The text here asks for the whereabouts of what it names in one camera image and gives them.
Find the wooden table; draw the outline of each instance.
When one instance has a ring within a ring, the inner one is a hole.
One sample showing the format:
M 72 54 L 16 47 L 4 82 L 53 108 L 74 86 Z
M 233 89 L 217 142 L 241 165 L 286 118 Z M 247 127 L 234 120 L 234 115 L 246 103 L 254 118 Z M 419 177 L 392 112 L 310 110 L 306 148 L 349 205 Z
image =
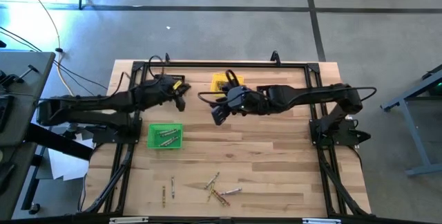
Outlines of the wooden table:
M 108 93 L 112 93 L 121 72 L 131 74 L 132 60 L 116 60 Z M 165 73 L 185 75 L 192 88 L 184 97 L 186 110 L 178 112 L 175 103 L 155 106 L 142 114 L 140 143 L 135 148 L 126 195 L 124 215 L 143 216 L 326 216 L 318 156 L 311 145 L 308 106 L 295 106 L 278 115 L 229 116 L 216 126 L 208 104 L 197 92 L 209 91 L 214 73 L 226 68 L 166 68 Z M 288 84 L 306 87 L 304 72 L 296 68 L 235 68 L 245 84 Z M 320 63 L 324 85 L 341 82 L 337 63 Z M 128 88 L 128 79 L 120 90 Z M 150 150 L 146 135 L 150 123 L 178 122 L 184 125 L 180 150 Z M 86 180 L 87 208 L 109 180 L 114 144 L 103 145 L 92 157 Z M 370 211 L 361 165 L 347 147 L 337 147 L 336 155 L 344 186 L 358 204 Z M 230 207 L 212 198 L 207 202 L 206 183 L 220 172 L 215 189 L 242 188 L 227 196 Z M 171 176 L 175 176 L 175 198 L 171 197 Z M 162 207 L 162 187 L 166 186 L 166 207 Z M 334 207 L 336 191 L 331 187 Z M 119 185 L 114 195 L 114 205 Z

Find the yellow box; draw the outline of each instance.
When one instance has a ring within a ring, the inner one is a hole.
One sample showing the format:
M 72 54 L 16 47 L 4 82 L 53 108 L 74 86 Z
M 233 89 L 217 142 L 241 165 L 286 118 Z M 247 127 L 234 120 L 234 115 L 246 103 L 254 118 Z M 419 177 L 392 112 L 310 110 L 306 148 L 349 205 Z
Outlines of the yellow box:
M 238 82 L 240 85 L 244 85 L 244 78 L 241 75 L 236 75 L 238 78 Z M 221 91 L 221 87 L 226 83 L 229 82 L 226 75 L 224 73 L 216 73 L 213 74 L 212 77 L 212 84 L 210 85 L 210 92 L 218 92 Z M 225 94 L 215 94 L 216 97 L 224 97 Z

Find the yellow tag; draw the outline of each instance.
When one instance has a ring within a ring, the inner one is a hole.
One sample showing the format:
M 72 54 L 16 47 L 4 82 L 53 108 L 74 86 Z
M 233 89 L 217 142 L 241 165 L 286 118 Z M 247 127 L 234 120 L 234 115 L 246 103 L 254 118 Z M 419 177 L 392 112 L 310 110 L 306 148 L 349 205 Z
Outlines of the yellow tag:
M 175 83 L 175 85 L 173 85 L 173 90 L 177 90 L 177 88 L 179 86 L 181 86 L 181 84 L 182 84 L 182 81 L 177 81 L 177 83 Z

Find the white paper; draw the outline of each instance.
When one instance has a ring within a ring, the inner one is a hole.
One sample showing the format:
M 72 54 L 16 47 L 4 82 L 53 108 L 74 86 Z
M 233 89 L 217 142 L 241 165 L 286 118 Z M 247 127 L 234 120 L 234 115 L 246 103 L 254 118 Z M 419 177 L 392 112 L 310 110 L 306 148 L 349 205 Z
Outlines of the white paper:
M 81 133 L 76 134 L 75 142 L 92 148 L 92 139 L 83 140 Z M 63 154 L 52 149 L 48 150 L 50 168 L 54 179 L 63 176 L 63 180 L 82 178 L 88 172 L 89 161 Z

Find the floor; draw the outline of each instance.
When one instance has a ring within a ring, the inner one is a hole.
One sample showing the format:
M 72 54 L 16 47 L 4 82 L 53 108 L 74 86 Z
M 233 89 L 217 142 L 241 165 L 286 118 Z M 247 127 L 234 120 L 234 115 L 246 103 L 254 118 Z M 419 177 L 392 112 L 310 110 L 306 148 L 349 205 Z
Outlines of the floor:
M 39 5 L 13 3 L 35 0 L 1 1 L 8 7 L 0 7 L 0 26 L 40 49 L 57 47 L 55 31 Z M 415 221 L 442 219 L 442 173 L 413 178 L 405 175 L 406 169 L 420 165 L 416 148 L 401 113 L 397 109 L 384 113 L 378 107 L 442 62 L 440 9 L 427 11 L 434 14 L 401 10 L 438 9 L 442 8 L 441 0 L 88 0 L 110 7 L 84 11 L 71 10 L 78 0 L 42 1 L 68 4 L 67 10 L 49 10 L 67 53 L 64 66 L 101 84 L 108 83 L 115 59 L 146 59 L 155 54 L 164 56 L 165 52 L 171 59 L 268 60 L 277 50 L 284 61 L 338 62 L 344 82 L 378 88 L 357 115 L 359 129 L 372 134 L 372 139 L 361 145 L 360 153 L 373 213 Z M 311 14 L 307 7 L 312 3 L 317 8 L 344 10 Z M 112 10 L 116 6 L 131 10 Z M 272 6 L 300 10 L 189 12 L 134 10 L 133 6 Z M 399 10 L 348 13 L 345 9 L 349 8 Z M 320 32 L 312 31 L 310 16 L 317 17 Z M 9 48 L 25 48 L 0 37 L 10 44 Z M 76 94 L 86 94 L 73 81 L 67 81 Z M 105 93 L 92 84 L 85 86 L 94 93 Z M 53 71 L 44 97 L 67 93 Z M 36 216 L 75 212 L 80 189 L 79 180 L 41 182 L 35 200 L 43 209 Z M 19 209 L 14 215 L 32 217 Z

